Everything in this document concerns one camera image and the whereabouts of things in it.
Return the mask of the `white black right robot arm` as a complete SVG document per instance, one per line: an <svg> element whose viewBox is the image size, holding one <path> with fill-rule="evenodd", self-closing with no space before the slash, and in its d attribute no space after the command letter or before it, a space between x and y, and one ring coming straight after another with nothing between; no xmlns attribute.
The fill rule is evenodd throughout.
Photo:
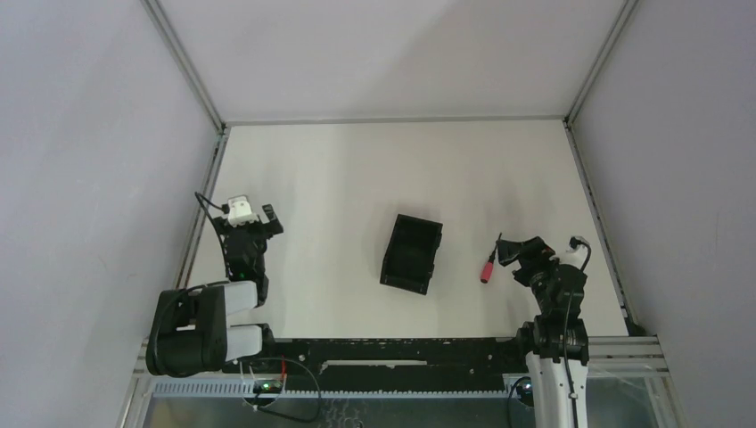
<svg viewBox="0 0 756 428"><path fill-rule="evenodd" d="M515 264L514 281L528 288L539 313L520 327L515 342L528 368L537 427L587 427L589 340L580 317L592 249L579 236L558 253L536 236L498 238L497 262Z"/></svg>

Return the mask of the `red handled screwdriver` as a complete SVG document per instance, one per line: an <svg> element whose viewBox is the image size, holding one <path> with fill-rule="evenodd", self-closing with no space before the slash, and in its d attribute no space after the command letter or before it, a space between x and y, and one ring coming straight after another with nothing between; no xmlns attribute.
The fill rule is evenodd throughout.
<svg viewBox="0 0 756 428"><path fill-rule="evenodd" d="M488 256L486 263L483 265L483 268L480 274L480 282L482 284L487 284L490 281L495 265L497 264L497 251L498 251L498 243L500 240L501 240L501 235L498 235L494 243L494 247Z"/></svg>

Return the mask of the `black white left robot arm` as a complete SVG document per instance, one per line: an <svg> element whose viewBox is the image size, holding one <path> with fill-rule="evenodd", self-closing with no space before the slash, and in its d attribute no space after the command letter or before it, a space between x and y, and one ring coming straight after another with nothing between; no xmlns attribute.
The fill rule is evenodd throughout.
<svg viewBox="0 0 756 428"><path fill-rule="evenodd" d="M261 351L262 325L232 327L228 318L267 300L265 254L269 240L284 228L272 205L262 211L265 221L232 202L226 216L211 219L226 278L160 294L145 352L150 374L185 378L215 372Z"/></svg>

